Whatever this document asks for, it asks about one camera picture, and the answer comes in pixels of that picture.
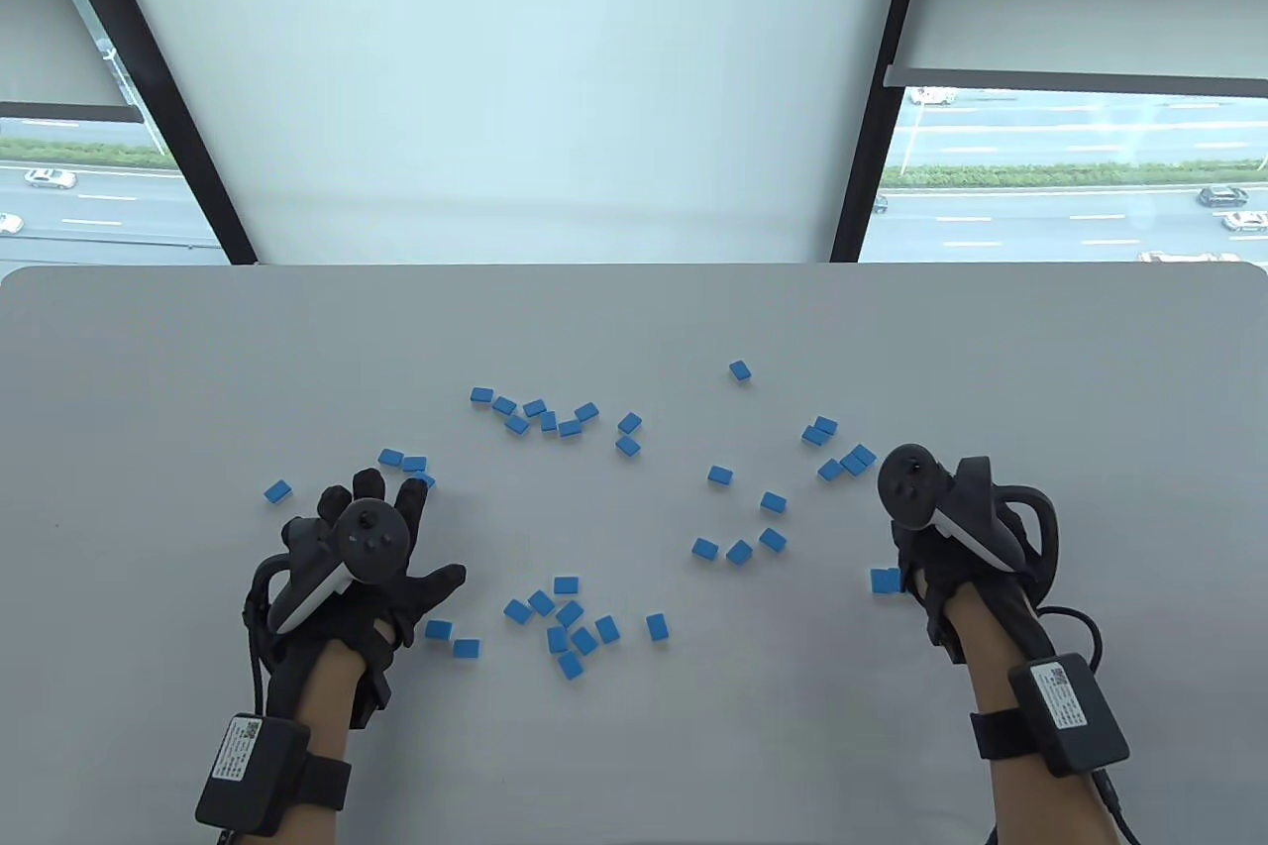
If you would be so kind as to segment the person's right hand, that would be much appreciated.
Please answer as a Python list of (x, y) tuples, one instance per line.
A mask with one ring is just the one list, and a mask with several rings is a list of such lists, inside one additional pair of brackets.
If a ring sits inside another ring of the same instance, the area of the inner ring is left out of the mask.
[(1031, 546), (1017, 514), (1003, 514), (1000, 521), (1014, 540), (1019, 540), (1023, 568), (1018, 573), (1002, 572), (987, 565), (959, 540), (942, 535), (933, 527), (924, 532), (907, 532), (895, 521), (891, 524), (902, 587), (924, 608), (929, 639), (948, 653), (951, 664), (964, 665), (966, 658), (962, 632), (948, 617), (948, 606), (971, 591), (978, 593), (989, 615), (1023, 658), (1033, 661), (1055, 655), (1051, 638), (1033, 615), (1033, 603), (1046, 598), (1055, 579), (1056, 563)]

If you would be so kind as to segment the person's left hand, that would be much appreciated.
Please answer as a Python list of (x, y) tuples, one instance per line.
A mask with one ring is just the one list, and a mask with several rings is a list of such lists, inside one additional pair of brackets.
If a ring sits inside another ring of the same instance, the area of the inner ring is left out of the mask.
[(257, 565), (242, 609), (254, 664), (254, 707), (276, 718), (297, 717), (320, 655), (330, 643), (353, 650), (364, 669), (355, 683), (353, 730), (385, 708), (385, 670), (407, 650), (422, 618), (467, 582), (463, 565), (413, 577), (429, 483), (410, 476), (393, 502), (377, 469), (350, 486), (332, 483), (312, 516), (281, 524), (281, 554)]

